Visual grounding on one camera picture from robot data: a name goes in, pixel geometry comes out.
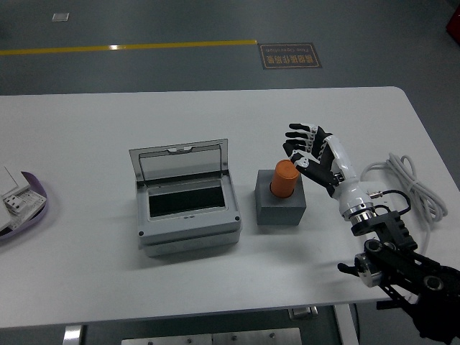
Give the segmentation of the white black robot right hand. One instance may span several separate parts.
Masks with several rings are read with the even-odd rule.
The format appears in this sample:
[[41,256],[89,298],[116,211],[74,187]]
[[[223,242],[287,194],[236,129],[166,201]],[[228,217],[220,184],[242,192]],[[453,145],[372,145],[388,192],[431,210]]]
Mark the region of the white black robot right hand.
[[339,202],[339,213],[356,224],[375,216],[369,195],[338,137],[312,124],[290,124],[283,149],[297,171]]

